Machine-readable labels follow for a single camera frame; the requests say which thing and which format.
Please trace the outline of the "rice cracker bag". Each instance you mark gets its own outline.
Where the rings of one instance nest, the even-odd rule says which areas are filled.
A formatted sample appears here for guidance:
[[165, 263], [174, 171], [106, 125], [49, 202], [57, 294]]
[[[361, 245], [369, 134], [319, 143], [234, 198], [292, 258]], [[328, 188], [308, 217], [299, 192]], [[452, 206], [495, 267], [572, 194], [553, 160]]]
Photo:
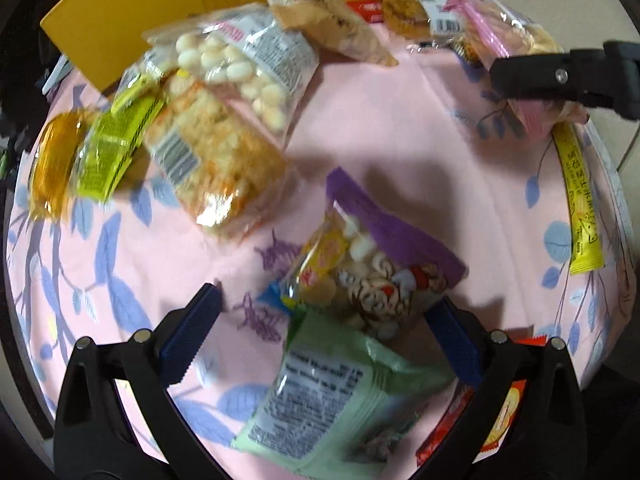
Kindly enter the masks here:
[[143, 144], [183, 209], [223, 240], [255, 229], [280, 200], [292, 167], [255, 126], [183, 73], [160, 86], [166, 104]]

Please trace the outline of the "purple top mixed candy bag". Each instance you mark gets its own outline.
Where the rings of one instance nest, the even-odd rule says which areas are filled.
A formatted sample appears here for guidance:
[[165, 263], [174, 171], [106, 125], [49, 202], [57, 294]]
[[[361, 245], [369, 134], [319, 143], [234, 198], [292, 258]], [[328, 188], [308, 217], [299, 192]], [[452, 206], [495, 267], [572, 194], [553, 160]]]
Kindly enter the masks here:
[[318, 309], [391, 341], [468, 268], [440, 240], [378, 206], [342, 168], [326, 177], [326, 211], [259, 299], [286, 314]]

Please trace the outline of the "golden orange snack packet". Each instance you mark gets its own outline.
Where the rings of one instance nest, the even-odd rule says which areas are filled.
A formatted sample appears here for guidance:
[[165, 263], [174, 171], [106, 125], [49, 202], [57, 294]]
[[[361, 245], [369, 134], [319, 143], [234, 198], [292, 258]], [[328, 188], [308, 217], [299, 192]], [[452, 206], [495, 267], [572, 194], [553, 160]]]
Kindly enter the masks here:
[[62, 218], [76, 155], [93, 116], [90, 110], [71, 110], [54, 116], [44, 126], [28, 178], [32, 218]]

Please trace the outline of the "pink floral tablecloth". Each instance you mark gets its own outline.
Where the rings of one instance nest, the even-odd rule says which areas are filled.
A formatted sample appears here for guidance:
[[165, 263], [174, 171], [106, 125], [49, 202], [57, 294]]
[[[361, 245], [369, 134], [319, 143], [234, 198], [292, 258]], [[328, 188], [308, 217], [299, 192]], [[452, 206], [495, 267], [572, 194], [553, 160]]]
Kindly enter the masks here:
[[6, 263], [27, 362], [44, 411], [58, 406], [74, 342], [126, 340], [219, 280], [228, 311], [183, 382], [180, 412], [238, 479], [288, 472], [232, 448], [279, 369], [285, 317], [259, 294], [320, 224], [326, 175], [348, 172], [382, 207], [445, 243], [468, 267], [454, 302], [488, 327], [558, 335], [576, 375], [590, 381], [627, 325], [637, 286], [623, 201], [608, 153], [580, 130], [605, 265], [572, 275], [570, 217], [556, 149], [526, 139], [479, 70], [449, 51], [410, 53], [382, 68], [327, 56], [288, 146], [296, 190], [239, 243], [216, 240], [181, 208], [137, 154], [104, 205], [80, 200], [60, 223], [32, 221], [25, 156], [11, 211]]

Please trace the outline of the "clear bag white round snacks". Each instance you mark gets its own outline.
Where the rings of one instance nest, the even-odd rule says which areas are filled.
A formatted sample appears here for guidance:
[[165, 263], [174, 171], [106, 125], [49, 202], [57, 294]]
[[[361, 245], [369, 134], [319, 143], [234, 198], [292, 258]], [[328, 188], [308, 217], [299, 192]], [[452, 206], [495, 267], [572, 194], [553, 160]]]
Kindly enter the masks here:
[[143, 38], [154, 49], [167, 48], [180, 70], [244, 101], [274, 142], [288, 146], [319, 55], [301, 32], [283, 29], [268, 6], [249, 3], [201, 14]]

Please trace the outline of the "yellow-green snack packet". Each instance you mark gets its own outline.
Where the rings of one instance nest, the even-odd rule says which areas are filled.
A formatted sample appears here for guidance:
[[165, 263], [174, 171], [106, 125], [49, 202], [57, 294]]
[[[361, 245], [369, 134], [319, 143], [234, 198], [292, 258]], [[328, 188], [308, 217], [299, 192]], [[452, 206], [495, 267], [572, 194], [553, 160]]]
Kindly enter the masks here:
[[78, 151], [70, 177], [73, 194], [105, 203], [131, 164], [143, 131], [164, 106], [151, 76], [126, 75], [111, 107], [92, 123]]

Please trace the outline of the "brown cookie pack with label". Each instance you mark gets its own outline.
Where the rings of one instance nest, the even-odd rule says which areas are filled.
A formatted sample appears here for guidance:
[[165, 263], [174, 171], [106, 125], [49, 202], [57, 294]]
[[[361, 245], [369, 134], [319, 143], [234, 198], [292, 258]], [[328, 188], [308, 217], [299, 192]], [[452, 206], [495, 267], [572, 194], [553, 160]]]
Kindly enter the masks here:
[[419, 47], [446, 48], [464, 37], [448, 0], [381, 0], [383, 23], [395, 36]]

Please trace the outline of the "light green snack bag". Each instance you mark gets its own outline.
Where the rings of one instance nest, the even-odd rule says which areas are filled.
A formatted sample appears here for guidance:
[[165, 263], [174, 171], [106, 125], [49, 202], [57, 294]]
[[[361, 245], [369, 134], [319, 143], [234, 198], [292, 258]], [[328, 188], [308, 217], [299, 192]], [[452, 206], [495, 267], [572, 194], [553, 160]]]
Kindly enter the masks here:
[[237, 450], [308, 479], [374, 479], [454, 379], [308, 310], [292, 319], [277, 377], [234, 438]]

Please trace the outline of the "long yellow snack stick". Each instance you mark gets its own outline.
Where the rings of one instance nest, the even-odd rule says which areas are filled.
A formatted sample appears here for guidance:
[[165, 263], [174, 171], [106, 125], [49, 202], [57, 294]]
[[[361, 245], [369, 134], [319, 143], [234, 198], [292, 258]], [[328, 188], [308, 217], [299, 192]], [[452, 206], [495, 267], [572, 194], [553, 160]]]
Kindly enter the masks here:
[[559, 156], [570, 214], [570, 273], [591, 272], [604, 265], [604, 257], [589, 171], [573, 124], [556, 124], [551, 135]]

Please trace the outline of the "red cookie packet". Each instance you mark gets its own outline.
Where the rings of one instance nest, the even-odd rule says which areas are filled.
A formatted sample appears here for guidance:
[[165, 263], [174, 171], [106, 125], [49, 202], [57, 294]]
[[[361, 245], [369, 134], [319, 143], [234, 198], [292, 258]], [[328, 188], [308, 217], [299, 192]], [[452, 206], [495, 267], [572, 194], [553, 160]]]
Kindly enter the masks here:
[[519, 479], [549, 479], [548, 458], [540, 435], [548, 404], [551, 356], [566, 352], [559, 338], [512, 341], [502, 330], [480, 337], [457, 370], [468, 400], [456, 413], [446, 411], [450, 428], [434, 430], [416, 457], [416, 479], [487, 479], [512, 472]]

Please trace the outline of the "brown snack packet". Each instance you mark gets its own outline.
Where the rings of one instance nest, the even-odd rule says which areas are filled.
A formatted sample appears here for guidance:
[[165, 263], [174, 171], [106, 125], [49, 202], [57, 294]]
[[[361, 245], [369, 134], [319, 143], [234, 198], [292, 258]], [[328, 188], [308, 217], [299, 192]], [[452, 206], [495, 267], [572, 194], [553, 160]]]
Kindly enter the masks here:
[[398, 65], [371, 26], [342, 0], [266, 0], [284, 30], [326, 50], [384, 67]]

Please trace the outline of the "pink biscuit bag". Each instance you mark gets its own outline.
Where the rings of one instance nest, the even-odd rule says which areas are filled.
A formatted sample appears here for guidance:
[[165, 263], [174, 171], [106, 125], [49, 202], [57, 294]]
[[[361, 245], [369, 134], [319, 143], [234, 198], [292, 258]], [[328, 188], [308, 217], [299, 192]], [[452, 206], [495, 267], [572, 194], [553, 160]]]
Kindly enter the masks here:
[[[564, 51], [541, 24], [498, 0], [447, 0], [445, 9], [456, 14], [466, 39], [485, 68], [491, 68], [497, 58]], [[534, 139], [548, 136], [559, 122], [585, 124], [589, 120], [585, 107], [577, 103], [510, 99], [508, 104]]]

